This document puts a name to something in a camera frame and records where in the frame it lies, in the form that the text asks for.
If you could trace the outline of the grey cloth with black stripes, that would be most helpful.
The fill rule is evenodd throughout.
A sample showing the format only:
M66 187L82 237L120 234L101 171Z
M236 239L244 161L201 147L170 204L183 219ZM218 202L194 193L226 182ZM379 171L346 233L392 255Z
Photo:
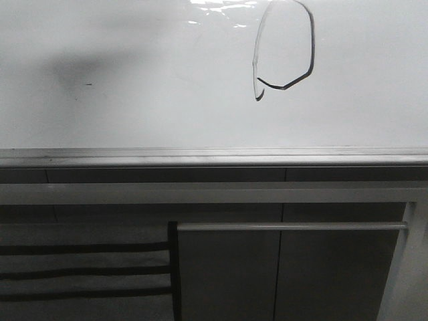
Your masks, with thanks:
M3 224L2 320L180 320L177 225Z

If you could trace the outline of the grey metal hanging rod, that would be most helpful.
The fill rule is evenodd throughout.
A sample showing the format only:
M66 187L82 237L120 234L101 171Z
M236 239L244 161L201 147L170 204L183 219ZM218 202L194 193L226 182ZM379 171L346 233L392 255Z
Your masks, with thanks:
M394 231L406 222L178 223L179 231Z

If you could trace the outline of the white whiteboard with aluminium frame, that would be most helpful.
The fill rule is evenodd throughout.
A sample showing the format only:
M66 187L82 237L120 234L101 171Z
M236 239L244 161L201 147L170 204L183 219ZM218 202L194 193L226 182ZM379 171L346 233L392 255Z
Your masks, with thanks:
M426 1L1 2L3 167L426 164Z

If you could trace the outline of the white metal stand frame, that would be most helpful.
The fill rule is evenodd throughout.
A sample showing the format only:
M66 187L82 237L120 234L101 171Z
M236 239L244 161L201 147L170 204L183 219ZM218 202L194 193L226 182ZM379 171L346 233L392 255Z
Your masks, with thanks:
M3 205L161 203L414 203L393 262L380 320L427 313L426 182L2 184Z

